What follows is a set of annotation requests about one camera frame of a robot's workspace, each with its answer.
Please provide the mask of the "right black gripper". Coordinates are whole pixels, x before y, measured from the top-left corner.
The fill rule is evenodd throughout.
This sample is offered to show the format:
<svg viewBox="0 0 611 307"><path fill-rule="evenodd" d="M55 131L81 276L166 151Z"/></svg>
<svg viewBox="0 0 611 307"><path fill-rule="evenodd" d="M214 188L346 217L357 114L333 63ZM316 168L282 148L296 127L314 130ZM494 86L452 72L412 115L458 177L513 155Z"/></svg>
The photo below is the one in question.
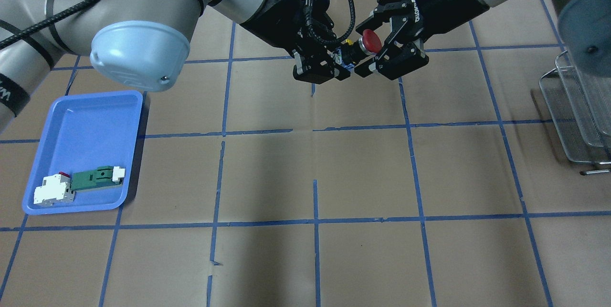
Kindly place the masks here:
<svg viewBox="0 0 611 307"><path fill-rule="evenodd" d="M354 68L395 80L425 67L429 57L424 43L447 33L489 10L482 0L376 0L369 17L357 26L360 44L388 44Z"/></svg>

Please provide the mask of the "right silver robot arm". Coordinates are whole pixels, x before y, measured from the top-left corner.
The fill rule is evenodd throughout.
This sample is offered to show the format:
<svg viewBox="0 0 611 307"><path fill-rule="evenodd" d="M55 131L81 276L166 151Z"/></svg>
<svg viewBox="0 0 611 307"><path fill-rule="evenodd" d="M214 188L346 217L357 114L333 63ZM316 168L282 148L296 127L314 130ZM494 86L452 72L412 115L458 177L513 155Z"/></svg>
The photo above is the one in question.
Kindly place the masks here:
<svg viewBox="0 0 611 307"><path fill-rule="evenodd" d="M429 63L424 44L508 0L378 0L371 15L357 26L360 34L385 23L391 31L369 58L356 66L363 78L378 73L394 80ZM611 67L611 0L552 0L557 31L583 73L609 77Z"/></svg>

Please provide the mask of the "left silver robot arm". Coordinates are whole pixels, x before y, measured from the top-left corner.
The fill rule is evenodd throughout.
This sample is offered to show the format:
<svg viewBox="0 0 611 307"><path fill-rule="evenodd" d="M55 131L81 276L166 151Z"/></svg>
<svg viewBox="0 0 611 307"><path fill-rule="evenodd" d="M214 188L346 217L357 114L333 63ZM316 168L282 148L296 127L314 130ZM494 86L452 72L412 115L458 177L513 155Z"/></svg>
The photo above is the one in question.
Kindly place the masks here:
<svg viewBox="0 0 611 307"><path fill-rule="evenodd" d="M139 90L170 89L207 7L296 59L298 81L350 72L335 57L329 0L1 0L1 130L66 54L88 56L103 76Z"/></svg>

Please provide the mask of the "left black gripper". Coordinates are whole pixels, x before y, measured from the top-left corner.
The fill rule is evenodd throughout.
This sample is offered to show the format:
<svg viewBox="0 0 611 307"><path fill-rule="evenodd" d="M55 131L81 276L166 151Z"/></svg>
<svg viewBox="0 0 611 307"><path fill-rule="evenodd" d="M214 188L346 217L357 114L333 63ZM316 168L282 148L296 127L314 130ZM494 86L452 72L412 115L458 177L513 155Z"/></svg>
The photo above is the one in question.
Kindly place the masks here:
<svg viewBox="0 0 611 307"><path fill-rule="evenodd" d="M330 0L239 0L246 18L239 25L272 47L285 50L295 60L293 78L323 84L343 81L354 64L345 61L335 45L333 22L327 10ZM333 64L325 59L332 58Z"/></svg>

